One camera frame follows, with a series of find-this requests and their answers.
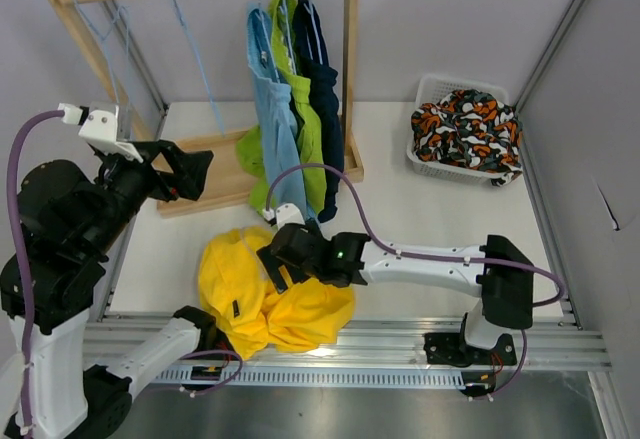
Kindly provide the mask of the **yellow shorts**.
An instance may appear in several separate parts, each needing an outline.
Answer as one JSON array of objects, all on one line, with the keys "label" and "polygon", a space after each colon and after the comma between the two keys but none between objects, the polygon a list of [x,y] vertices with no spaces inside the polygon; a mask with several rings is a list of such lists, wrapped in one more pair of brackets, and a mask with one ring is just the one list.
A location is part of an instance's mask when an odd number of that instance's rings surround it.
[{"label": "yellow shorts", "polygon": [[258,257],[272,238],[261,226],[232,229],[208,243],[199,266],[201,307],[245,360],[269,346],[303,353],[334,343],[355,312],[352,287],[325,285],[314,277],[295,284],[285,268],[279,271],[287,289],[277,292]]}]

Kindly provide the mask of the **blue hanger of camouflage shorts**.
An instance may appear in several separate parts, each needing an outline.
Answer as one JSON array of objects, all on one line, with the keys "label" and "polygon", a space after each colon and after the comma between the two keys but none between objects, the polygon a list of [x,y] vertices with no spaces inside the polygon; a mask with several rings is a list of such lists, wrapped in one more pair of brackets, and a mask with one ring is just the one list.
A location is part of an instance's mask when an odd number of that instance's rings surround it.
[{"label": "blue hanger of camouflage shorts", "polygon": [[106,19],[103,24],[99,24],[92,19],[86,5],[73,0],[73,7],[96,39],[104,56],[108,85],[114,93],[113,102],[120,107],[121,111],[119,136],[124,139],[133,139],[135,136],[134,105],[129,94],[130,86],[133,84],[129,10],[126,6],[116,5],[115,8],[106,6]]}]

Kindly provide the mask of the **orange camouflage shorts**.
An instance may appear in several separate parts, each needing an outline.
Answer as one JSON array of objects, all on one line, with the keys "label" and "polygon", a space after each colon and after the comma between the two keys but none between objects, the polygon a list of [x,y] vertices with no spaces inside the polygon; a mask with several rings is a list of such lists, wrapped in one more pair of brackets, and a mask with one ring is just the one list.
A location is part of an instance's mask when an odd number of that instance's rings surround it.
[{"label": "orange camouflage shorts", "polygon": [[409,151],[423,163],[492,174],[503,187],[523,173],[516,109],[477,89],[458,89],[411,116]]}]

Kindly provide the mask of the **blue hanger of yellow shorts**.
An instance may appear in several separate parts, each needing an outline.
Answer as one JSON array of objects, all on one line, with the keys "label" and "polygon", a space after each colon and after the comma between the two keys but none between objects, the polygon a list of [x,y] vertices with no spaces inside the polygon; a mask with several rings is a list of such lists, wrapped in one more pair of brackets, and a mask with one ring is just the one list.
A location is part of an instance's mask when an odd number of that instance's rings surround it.
[{"label": "blue hanger of yellow shorts", "polygon": [[226,136],[226,127],[223,121],[223,118],[220,114],[218,105],[216,103],[216,99],[214,98],[213,91],[211,89],[211,85],[204,67],[204,63],[200,54],[200,50],[197,44],[197,41],[192,33],[192,30],[188,24],[188,21],[184,15],[184,12],[178,2],[178,0],[170,0],[172,9],[174,11],[174,15],[180,25],[181,30],[188,42],[189,48],[197,65],[201,80],[203,82],[204,90],[207,96],[207,100],[211,111],[213,113],[214,119],[216,121],[216,125],[218,126],[219,132],[223,137]]}]

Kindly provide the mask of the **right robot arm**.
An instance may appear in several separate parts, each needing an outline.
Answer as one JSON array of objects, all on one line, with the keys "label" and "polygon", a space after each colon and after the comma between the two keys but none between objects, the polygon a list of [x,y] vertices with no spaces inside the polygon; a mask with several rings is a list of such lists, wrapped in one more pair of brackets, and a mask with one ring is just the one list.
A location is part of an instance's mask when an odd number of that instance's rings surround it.
[{"label": "right robot arm", "polygon": [[499,235],[479,246],[407,251],[392,243],[377,245],[364,233],[341,232],[327,239],[309,226],[286,224],[257,255],[279,293],[316,279],[338,288],[414,284],[474,298],[459,332],[425,335],[430,364],[514,366],[513,334],[533,323],[532,264]]}]

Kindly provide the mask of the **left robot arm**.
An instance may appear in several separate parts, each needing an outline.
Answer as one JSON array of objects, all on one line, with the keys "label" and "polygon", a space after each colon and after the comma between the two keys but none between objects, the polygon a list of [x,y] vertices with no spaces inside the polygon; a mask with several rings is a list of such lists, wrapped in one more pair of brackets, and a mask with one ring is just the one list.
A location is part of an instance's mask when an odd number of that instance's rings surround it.
[{"label": "left robot arm", "polygon": [[106,438],[161,372],[217,346],[215,319],[185,306],[112,365],[86,366],[83,341],[107,254],[148,199],[197,200],[214,155],[140,142],[139,159],[102,154],[95,179],[72,161],[34,168],[14,197],[22,240],[1,273],[1,305],[25,353],[27,396],[9,408],[11,438]]}]

